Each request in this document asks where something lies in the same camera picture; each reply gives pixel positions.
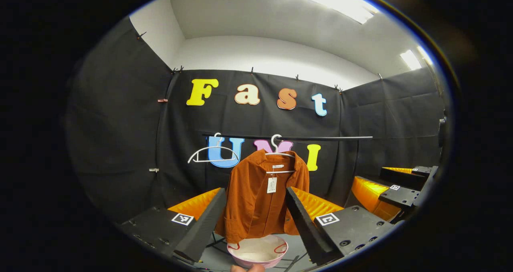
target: price tag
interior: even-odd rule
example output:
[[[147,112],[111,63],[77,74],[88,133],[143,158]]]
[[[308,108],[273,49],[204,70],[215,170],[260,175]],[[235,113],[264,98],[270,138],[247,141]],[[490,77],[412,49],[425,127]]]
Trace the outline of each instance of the price tag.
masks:
[[[276,192],[276,182],[277,177],[269,178],[269,182],[267,183],[267,193],[274,193]]]

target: corduroy jacket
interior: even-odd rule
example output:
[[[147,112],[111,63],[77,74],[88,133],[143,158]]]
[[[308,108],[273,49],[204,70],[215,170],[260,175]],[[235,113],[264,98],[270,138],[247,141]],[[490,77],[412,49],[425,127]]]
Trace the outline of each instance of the corduroy jacket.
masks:
[[[309,192],[306,163],[294,151],[284,155],[265,155],[260,149],[243,159],[230,175],[227,202],[216,225],[215,232],[226,237],[226,242],[237,244],[246,238],[260,238],[268,234],[299,235],[290,211],[285,205],[287,187]],[[284,165],[274,168],[273,165]],[[270,171],[290,173],[267,174]],[[268,179],[277,178],[276,192],[267,193]]]

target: yellow letter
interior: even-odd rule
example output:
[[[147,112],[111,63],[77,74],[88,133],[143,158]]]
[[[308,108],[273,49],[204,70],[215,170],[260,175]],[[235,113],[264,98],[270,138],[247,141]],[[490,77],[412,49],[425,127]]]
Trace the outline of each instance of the yellow letter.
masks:
[[[217,79],[194,79],[192,80],[192,93],[189,100],[187,100],[188,106],[203,106],[205,101],[201,99],[202,95],[205,95],[205,99],[210,97],[212,93],[212,87],[205,85],[212,85],[212,87],[217,88],[219,86],[219,82]]]
[[[256,105],[260,103],[260,99],[258,98],[258,88],[252,84],[244,84],[240,85],[237,90],[239,93],[235,95],[235,101],[238,104],[250,104]]]
[[[308,171],[316,171],[317,170],[317,155],[319,154],[319,150],[321,146],[316,144],[311,144],[306,146],[308,149],[308,162],[306,166],[308,167]]]

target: floor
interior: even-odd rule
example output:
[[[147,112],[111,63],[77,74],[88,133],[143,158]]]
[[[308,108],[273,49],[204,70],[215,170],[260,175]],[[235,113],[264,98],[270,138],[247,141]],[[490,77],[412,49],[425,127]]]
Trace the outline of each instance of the floor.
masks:
[[[301,272],[316,267],[310,261],[300,236],[287,234],[278,234],[278,236],[287,242],[289,248],[281,261],[275,267],[266,269],[266,272]],[[210,244],[203,251],[201,261],[199,263],[186,262],[186,264],[194,268],[206,268],[213,272],[229,272],[231,265],[236,265],[226,249],[224,238],[214,233],[212,233]]]

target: metal rod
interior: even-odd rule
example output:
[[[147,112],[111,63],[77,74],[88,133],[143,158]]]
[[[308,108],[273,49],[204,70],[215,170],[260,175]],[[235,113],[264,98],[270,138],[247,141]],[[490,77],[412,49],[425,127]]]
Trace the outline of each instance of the metal rod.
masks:
[[[213,133],[203,133],[203,136],[214,136]],[[271,139],[272,136],[252,136],[252,135],[224,135],[221,137],[242,138],[242,139]],[[372,139],[372,136],[366,137],[276,137],[276,139],[291,139],[295,141],[357,141],[360,139]]]

